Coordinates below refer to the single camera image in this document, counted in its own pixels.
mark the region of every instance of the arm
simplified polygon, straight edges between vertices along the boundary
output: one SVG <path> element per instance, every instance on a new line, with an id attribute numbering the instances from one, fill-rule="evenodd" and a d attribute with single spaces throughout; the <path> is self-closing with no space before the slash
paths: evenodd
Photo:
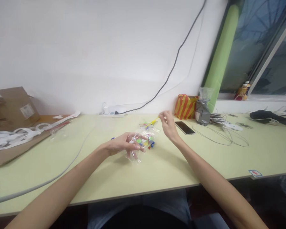
<path id="1" fill-rule="evenodd" d="M 165 135 L 181 151 L 203 187 L 216 200 L 235 226 L 237 228 L 267 228 L 244 197 L 180 138 L 171 112 L 163 111 L 159 117 Z"/>
<path id="2" fill-rule="evenodd" d="M 108 157 L 126 149 L 138 150 L 139 145 L 130 144 L 135 133 L 125 133 L 94 150 L 78 165 L 48 187 L 6 228 L 49 228 L 68 206 L 90 175 Z"/>

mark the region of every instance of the floor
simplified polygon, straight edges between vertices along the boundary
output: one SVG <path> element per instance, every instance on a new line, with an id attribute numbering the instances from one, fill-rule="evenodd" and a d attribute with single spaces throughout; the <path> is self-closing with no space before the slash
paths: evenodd
<path id="1" fill-rule="evenodd" d="M 280 177 L 259 180 L 245 178 L 230 182 L 253 206 L 269 229 L 286 229 L 286 194 L 280 186 L 282 182 Z M 224 211 L 202 186 L 189 188 L 187 193 L 192 219 L 218 212 L 230 229 L 235 228 Z M 13 218 L 14 216 L 0 218 L 0 229 L 5 228 Z M 51 229 L 58 228 L 87 228 L 87 205 L 66 208 L 51 226 Z"/>

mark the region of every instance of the glass pane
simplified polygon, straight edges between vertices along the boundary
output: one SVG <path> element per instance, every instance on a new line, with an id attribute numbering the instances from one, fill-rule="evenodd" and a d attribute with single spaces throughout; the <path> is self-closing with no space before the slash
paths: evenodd
<path id="1" fill-rule="evenodd" d="M 286 95 L 286 37 L 252 90 L 252 94 Z"/>
<path id="2" fill-rule="evenodd" d="M 277 30 L 286 0 L 245 0 L 234 36 L 221 93 L 236 93 Z"/>

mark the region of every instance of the sticker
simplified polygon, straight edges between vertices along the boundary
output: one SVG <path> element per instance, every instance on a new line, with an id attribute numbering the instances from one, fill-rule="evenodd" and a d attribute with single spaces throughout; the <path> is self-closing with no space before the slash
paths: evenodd
<path id="1" fill-rule="evenodd" d="M 22 112 L 22 114 L 24 115 L 26 119 L 28 119 L 35 113 L 34 109 L 32 108 L 30 104 L 27 104 L 24 107 L 21 107 L 20 111 Z"/>
<path id="2" fill-rule="evenodd" d="M 196 112 L 195 112 L 195 119 L 196 119 L 196 121 L 199 120 L 199 117 L 200 117 L 200 113 L 196 111 Z"/>
<path id="3" fill-rule="evenodd" d="M 262 177 L 263 175 L 257 170 L 248 170 L 255 177 Z"/>

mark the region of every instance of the paper bag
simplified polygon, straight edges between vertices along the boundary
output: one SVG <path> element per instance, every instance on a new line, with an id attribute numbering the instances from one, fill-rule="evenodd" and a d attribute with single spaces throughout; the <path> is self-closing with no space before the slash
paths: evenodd
<path id="1" fill-rule="evenodd" d="M 178 119 L 194 119 L 195 103 L 198 99 L 199 96 L 178 95 L 175 106 L 175 116 Z"/>

